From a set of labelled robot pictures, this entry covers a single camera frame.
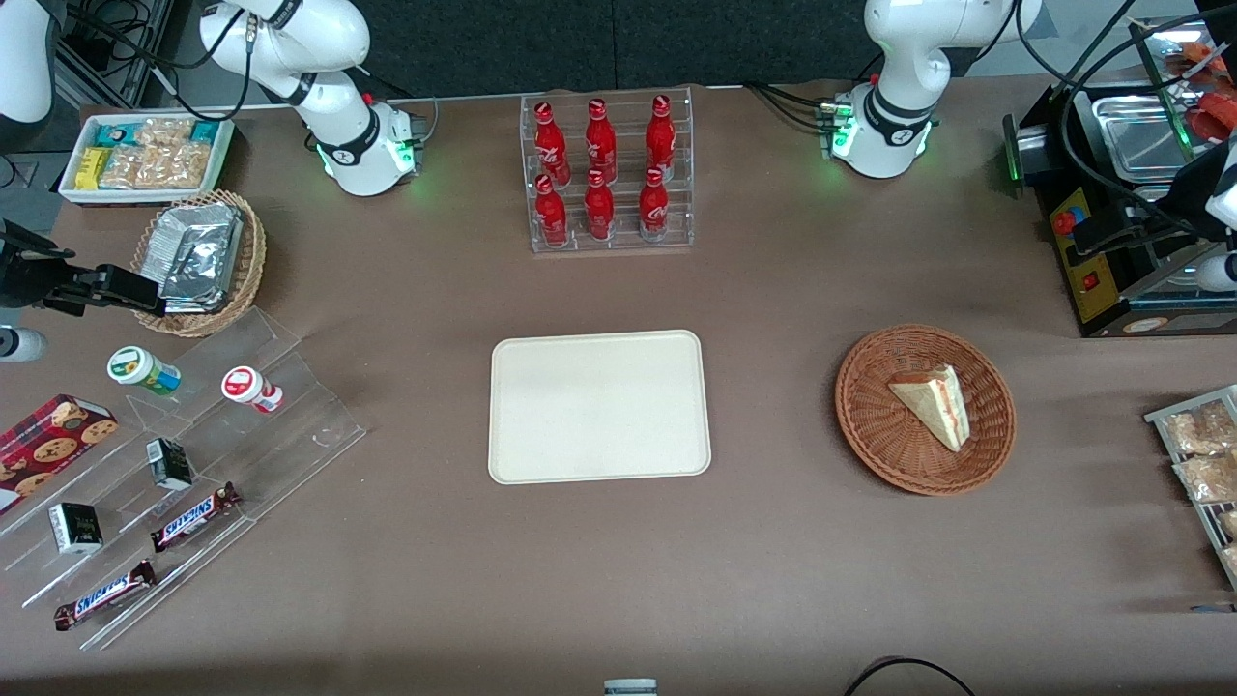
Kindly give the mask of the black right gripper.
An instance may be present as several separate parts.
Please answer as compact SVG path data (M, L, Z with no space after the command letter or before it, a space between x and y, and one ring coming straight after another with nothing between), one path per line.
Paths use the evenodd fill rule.
M120 266L73 269L75 257L43 235L2 221L1 307L40 305L68 316L84 316L88 305L116 305L129 312L160 312L160 286Z

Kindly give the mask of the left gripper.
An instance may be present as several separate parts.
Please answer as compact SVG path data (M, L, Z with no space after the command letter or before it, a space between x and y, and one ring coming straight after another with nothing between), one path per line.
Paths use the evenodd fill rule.
M1119 197L1110 218L1086 218L1075 225L1075 251L1090 257L1117 248L1154 244L1175 223L1197 239L1225 244L1235 230L1235 140L1213 145L1171 178L1164 209L1157 202Z

